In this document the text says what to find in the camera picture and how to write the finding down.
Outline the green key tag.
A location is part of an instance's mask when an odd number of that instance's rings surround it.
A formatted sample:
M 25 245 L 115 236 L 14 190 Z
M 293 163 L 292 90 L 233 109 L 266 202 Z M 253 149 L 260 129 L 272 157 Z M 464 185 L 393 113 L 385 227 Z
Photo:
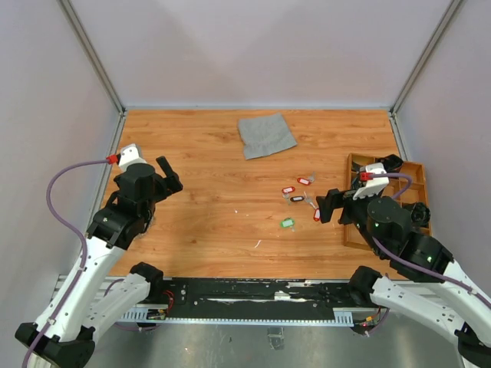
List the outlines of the green key tag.
M 280 222 L 281 228 L 289 228 L 292 231 L 295 230 L 295 220 L 293 218 L 285 218 Z

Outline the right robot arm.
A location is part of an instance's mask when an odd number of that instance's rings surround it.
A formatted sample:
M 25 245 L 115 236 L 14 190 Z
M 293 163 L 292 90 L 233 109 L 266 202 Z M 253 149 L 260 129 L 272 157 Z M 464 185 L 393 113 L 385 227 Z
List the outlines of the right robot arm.
M 358 307 L 372 302 L 427 325 L 476 367 L 490 365 L 490 298 L 465 273 L 453 254 L 422 232 L 429 209 L 422 203 L 401 204 L 399 194 L 358 198 L 353 190 L 331 189 L 316 199 L 320 221 L 354 225 L 373 253 L 410 281 L 425 284 L 445 305 L 405 291 L 388 277 L 360 266 L 348 282 L 348 299 Z

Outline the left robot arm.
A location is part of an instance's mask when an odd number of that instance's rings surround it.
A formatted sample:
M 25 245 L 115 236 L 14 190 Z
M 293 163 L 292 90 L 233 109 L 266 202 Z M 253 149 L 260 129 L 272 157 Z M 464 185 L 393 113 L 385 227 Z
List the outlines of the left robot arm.
M 114 179 L 117 190 L 82 233 L 57 212 L 51 192 L 65 173 L 97 163 L 116 164 L 121 172 Z M 77 236 L 81 251 L 54 299 L 35 321 L 20 324 L 16 330 L 16 340 L 27 348 L 23 367 L 85 366 L 99 339 L 124 312 L 141 301 L 156 303 L 165 294 L 163 272 L 141 262 L 130 269 L 118 288 L 93 302 L 111 268 L 132 241 L 149 230 L 157 203 L 183 190 L 178 174 L 165 156 L 157 158 L 157 165 L 163 171 L 161 174 L 131 146 L 97 162 L 67 166 L 48 183 L 45 195 L 48 209 Z

